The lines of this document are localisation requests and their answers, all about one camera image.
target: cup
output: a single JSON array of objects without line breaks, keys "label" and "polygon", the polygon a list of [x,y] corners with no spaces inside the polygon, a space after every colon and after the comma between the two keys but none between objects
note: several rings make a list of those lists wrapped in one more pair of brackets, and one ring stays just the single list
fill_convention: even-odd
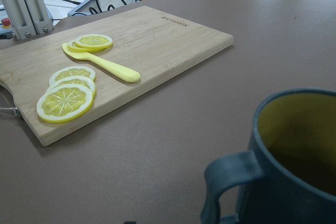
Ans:
[{"label": "cup", "polygon": [[[248,151],[205,170],[202,224],[336,223],[336,92],[294,89],[256,110]],[[237,214],[219,198],[240,185]]]}]

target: red button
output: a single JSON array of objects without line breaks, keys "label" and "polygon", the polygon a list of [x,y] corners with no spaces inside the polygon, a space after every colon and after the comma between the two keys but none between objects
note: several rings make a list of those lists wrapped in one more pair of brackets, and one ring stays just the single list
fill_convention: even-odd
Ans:
[{"label": "red button", "polygon": [[9,18],[4,18],[1,20],[1,23],[3,26],[10,26],[11,21],[9,20]]}]

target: tablet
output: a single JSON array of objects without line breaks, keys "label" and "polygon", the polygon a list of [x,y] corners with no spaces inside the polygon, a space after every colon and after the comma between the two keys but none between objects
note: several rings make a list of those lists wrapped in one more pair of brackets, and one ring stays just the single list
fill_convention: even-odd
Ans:
[{"label": "tablet", "polygon": [[[134,3],[135,0],[124,0],[127,4]],[[107,11],[109,5],[113,5],[115,8],[125,5],[122,0],[98,0],[99,6],[103,12]],[[75,16],[75,15],[90,15],[89,7],[93,7],[97,12],[99,12],[96,0],[85,0],[83,3],[76,6],[72,9],[68,16]]]}]

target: brand logo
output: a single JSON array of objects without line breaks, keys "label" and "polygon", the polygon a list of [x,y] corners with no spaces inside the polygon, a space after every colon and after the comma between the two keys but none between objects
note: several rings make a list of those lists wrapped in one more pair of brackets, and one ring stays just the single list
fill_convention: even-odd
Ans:
[{"label": "brand logo", "polygon": [[174,19],[172,19],[172,18],[168,18],[168,17],[164,17],[164,16],[161,17],[161,18],[162,18],[162,19],[165,19],[165,20],[168,20],[168,21],[170,21],[170,22],[176,23],[176,24],[181,25],[181,26],[189,26],[189,25],[186,24],[186,23],[183,23],[183,22],[174,20]]}]

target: wooden cutting board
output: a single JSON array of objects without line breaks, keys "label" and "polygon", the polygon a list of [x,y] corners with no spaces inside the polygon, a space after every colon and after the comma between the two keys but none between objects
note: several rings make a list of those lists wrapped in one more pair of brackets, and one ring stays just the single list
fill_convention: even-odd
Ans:
[{"label": "wooden cutting board", "polygon": [[[141,74],[127,83],[89,61],[69,58],[61,44],[85,34],[112,37],[111,49],[95,53]],[[0,51],[0,84],[12,95],[43,146],[76,131],[232,45],[232,35],[142,6],[128,12]],[[84,115],[67,123],[41,120],[36,103],[51,75],[70,66],[96,71],[97,94]]]}]

